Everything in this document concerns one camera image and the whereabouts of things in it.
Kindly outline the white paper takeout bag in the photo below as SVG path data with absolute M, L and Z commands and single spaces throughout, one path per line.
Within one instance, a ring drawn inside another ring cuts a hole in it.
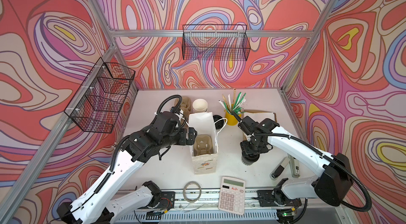
M 226 126 L 227 119 L 214 121 L 212 113 L 194 113 L 189 116 L 189 128 L 197 132 L 195 143 L 190 147 L 194 174 L 215 173 L 218 163 L 218 135 Z

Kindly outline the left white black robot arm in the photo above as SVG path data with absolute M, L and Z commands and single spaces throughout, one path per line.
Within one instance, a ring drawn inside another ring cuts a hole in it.
M 84 194 L 60 204 L 59 219 L 66 224 L 111 224 L 134 208 L 158 205 L 161 190 L 152 181 L 121 198 L 113 196 L 150 158 L 162 157 L 162 149 L 192 146 L 196 137 L 193 127 L 181 123 L 180 109 L 157 112 L 150 125 L 120 140 L 108 168 Z

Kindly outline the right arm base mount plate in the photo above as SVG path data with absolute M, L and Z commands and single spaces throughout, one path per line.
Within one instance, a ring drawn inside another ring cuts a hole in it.
M 272 190 L 258 190 L 256 199 L 260 203 L 260 207 L 300 207 L 302 202 L 300 199 L 289 199 L 282 192 L 282 185 L 288 181 L 288 178 L 282 179 Z

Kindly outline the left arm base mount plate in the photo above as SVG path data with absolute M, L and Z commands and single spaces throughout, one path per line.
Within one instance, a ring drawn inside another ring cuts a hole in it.
M 174 205 L 174 192 L 162 191 L 153 181 L 143 183 L 142 187 L 131 193 L 130 199 L 136 201 L 135 209 L 161 209 L 170 210 Z M 150 201 L 139 199 L 146 193 L 151 194 Z

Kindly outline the single pulp cup carrier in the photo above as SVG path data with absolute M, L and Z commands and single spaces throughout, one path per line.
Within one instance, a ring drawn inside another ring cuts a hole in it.
M 200 156 L 213 153 L 214 150 L 211 136 L 206 134 L 197 135 L 193 145 L 193 155 Z

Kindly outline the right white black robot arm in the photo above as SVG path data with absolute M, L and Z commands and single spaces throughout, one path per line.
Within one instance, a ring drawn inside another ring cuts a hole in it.
M 256 122 L 246 116 L 238 117 L 237 121 L 238 127 L 248 137 L 240 143 L 245 165 L 257 162 L 261 154 L 269 152 L 268 147 L 271 146 L 283 150 L 314 173 L 309 178 L 282 179 L 271 194 L 277 205 L 283 206 L 301 198 L 319 198 L 330 206 L 344 205 L 358 212 L 368 212 L 372 208 L 371 196 L 366 186 L 351 172 L 347 156 L 322 151 L 269 118 Z M 365 197 L 363 206 L 353 206 L 344 200 L 354 184 Z

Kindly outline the black white paper coffee cup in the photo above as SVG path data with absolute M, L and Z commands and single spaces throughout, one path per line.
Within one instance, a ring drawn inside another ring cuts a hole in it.
M 242 162 L 244 165 L 250 166 L 259 160 L 259 155 L 255 156 L 242 156 Z

